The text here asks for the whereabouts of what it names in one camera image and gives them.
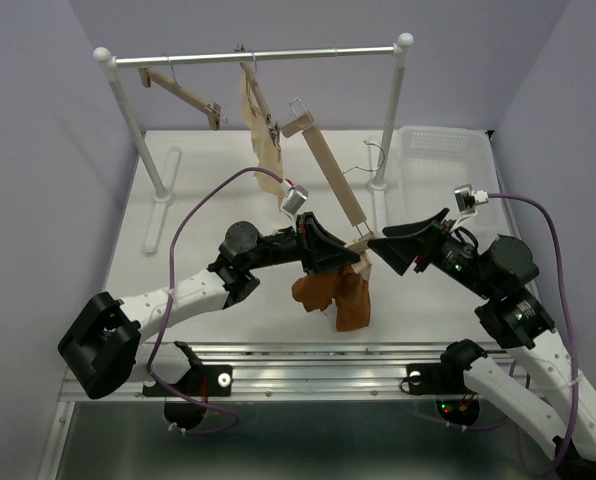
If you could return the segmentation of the brown underwear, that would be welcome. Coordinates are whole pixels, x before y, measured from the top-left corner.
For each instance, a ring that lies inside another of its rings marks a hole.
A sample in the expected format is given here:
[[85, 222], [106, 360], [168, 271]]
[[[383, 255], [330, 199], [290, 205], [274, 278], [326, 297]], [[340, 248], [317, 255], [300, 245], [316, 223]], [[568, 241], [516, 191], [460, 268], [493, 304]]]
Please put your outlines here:
[[369, 281], [351, 266], [306, 275], [292, 285], [291, 294], [307, 312], [324, 312], [334, 305], [337, 332], [351, 332], [370, 324]]

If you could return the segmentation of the wooden hanger with brown underwear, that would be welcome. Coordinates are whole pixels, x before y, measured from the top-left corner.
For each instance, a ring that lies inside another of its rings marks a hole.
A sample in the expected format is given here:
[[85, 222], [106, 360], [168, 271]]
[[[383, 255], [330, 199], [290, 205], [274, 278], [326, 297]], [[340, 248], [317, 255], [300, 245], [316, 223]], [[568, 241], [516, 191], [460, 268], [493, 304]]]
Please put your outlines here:
[[281, 128], [282, 134], [285, 138], [290, 138], [297, 133], [302, 134], [347, 220], [358, 231], [359, 237], [347, 246], [359, 255], [360, 260], [353, 264], [352, 268], [355, 273], [360, 274], [372, 265], [366, 251], [368, 242], [375, 237], [375, 233], [369, 227], [367, 216], [314, 116], [299, 98], [291, 100], [289, 105], [294, 119]]

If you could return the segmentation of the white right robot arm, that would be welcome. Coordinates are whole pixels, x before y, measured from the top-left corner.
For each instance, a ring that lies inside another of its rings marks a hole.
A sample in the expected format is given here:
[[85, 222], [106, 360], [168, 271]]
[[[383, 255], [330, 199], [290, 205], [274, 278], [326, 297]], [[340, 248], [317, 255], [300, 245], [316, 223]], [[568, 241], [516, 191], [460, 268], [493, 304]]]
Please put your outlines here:
[[472, 391], [485, 396], [553, 461], [563, 479], [596, 479], [596, 390], [555, 322], [527, 285], [539, 274], [530, 248], [497, 236], [479, 250], [447, 209], [408, 225], [389, 226], [369, 248], [397, 274], [434, 266], [484, 303], [475, 314], [487, 334], [528, 375], [520, 385], [472, 340], [450, 344], [437, 364], [419, 368], [412, 394]]

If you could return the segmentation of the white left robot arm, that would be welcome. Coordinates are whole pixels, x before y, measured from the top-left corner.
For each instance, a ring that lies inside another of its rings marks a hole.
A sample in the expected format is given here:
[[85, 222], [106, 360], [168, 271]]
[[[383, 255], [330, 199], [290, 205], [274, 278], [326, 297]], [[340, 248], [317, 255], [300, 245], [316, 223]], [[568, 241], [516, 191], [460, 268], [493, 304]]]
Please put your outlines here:
[[256, 269], [298, 262], [306, 274], [357, 263], [349, 249], [307, 212], [292, 227], [263, 235], [248, 221], [232, 224], [216, 260], [198, 273], [141, 295], [92, 296], [58, 343], [63, 358], [88, 398], [104, 398], [125, 384], [139, 347], [193, 317], [243, 302], [260, 284]]

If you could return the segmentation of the cream underwear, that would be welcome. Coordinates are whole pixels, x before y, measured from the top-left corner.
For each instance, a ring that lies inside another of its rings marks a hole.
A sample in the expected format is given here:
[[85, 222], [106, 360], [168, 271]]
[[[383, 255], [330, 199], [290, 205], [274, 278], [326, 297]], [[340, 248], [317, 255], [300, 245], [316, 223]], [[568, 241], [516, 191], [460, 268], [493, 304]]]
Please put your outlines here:
[[260, 108], [246, 75], [242, 76], [241, 81], [240, 116], [250, 132], [252, 150], [258, 159], [257, 166], [283, 178], [279, 127], [273, 118]]

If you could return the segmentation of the empty wooden clip hanger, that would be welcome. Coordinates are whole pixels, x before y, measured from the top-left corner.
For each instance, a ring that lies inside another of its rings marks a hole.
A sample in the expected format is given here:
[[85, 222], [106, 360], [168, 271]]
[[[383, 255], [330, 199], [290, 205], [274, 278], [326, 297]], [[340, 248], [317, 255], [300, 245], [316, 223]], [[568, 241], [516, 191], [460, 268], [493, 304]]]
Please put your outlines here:
[[158, 71], [154, 67], [141, 67], [138, 69], [140, 82], [143, 87], [151, 88], [157, 85], [177, 99], [190, 105], [195, 110], [205, 115], [210, 130], [219, 131], [228, 124], [228, 118], [222, 113], [222, 107], [216, 102], [210, 102], [203, 96], [183, 87], [177, 81], [171, 57], [166, 55], [170, 75]]

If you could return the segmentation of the wooden hanger with cream underwear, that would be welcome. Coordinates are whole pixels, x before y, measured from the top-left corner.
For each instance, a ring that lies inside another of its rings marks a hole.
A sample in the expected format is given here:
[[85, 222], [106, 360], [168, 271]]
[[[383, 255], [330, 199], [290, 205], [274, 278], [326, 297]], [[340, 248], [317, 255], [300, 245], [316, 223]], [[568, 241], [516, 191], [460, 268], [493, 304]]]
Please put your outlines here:
[[251, 90], [254, 96], [257, 108], [260, 111], [262, 118], [264, 119], [270, 139], [276, 146], [279, 146], [279, 126], [273, 120], [273, 116], [269, 108], [268, 102], [258, 82], [256, 76], [257, 63], [255, 55], [252, 55], [252, 61], [240, 62], [239, 65], [244, 73], [246, 82], [248, 84], [248, 88]]

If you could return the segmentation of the white plastic basket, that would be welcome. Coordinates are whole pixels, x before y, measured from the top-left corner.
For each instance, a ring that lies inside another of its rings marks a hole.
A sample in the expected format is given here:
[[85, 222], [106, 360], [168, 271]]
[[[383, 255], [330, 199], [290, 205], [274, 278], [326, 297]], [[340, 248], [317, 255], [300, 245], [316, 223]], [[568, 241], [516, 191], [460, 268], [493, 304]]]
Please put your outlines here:
[[501, 190], [489, 137], [459, 128], [412, 127], [398, 130], [386, 170], [387, 224], [421, 221], [447, 208], [460, 216], [454, 191]]

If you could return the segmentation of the white metal clothes rack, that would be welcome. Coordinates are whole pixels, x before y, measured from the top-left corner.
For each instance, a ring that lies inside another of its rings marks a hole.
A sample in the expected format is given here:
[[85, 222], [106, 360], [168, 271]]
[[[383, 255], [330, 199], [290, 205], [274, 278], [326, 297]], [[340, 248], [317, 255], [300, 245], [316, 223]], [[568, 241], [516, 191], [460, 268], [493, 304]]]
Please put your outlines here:
[[98, 47], [93, 52], [93, 58], [100, 65], [107, 82], [116, 99], [119, 110], [130, 131], [139, 159], [142, 161], [154, 188], [154, 205], [147, 227], [143, 250], [152, 255], [157, 252], [167, 210], [173, 202], [173, 186], [175, 185], [180, 155], [175, 154], [171, 160], [165, 162], [165, 170], [160, 173], [154, 163], [145, 138], [138, 125], [137, 117], [121, 84], [119, 70], [132, 68], [139, 72], [141, 83], [149, 88], [156, 84], [184, 103], [203, 113], [208, 120], [209, 128], [218, 131], [226, 122], [222, 115], [222, 107], [216, 103], [210, 104], [192, 91], [183, 88], [173, 74], [167, 76], [156, 68], [166, 65], [174, 68], [176, 65], [195, 65], [210, 63], [237, 63], [242, 70], [242, 109], [241, 116], [245, 126], [251, 132], [252, 148], [259, 159], [259, 165], [272, 172], [282, 170], [280, 154], [281, 129], [274, 121], [264, 93], [258, 83], [256, 72], [261, 61], [354, 57], [371, 55], [391, 55], [395, 59], [395, 71], [389, 97], [386, 120], [383, 127], [379, 148], [379, 160], [372, 170], [374, 177], [371, 188], [378, 190], [385, 186], [386, 164], [389, 158], [391, 142], [394, 133], [395, 118], [402, 91], [402, 85], [407, 64], [407, 54], [414, 45], [414, 36], [410, 33], [401, 34], [391, 46], [354, 47], [354, 48], [321, 48], [305, 50], [277, 50], [251, 51], [242, 47], [232, 53], [213, 53], [198, 55], [178, 55], [160, 57], [119, 58], [110, 53], [105, 47]]

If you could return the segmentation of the aluminium mounting rail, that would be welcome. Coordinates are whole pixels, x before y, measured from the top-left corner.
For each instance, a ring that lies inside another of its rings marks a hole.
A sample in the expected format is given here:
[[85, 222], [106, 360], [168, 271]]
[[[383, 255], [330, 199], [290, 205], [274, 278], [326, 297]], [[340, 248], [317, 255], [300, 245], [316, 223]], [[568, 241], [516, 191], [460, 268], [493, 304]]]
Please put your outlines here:
[[[422, 399], [400, 389], [410, 364], [439, 362], [448, 344], [438, 342], [191, 342], [186, 343], [206, 367], [231, 366], [231, 394], [210, 395], [212, 403], [396, 401]], [[155, 401], [143, 392], [155, 386], [146, 363], [154, 342], [141, 345], [128, 380], [93, 399], [69, 369], [61, 400]], [[171, 382], [190, 368], [184, 353], [166, 341], [154, 361], [155, 372]]]

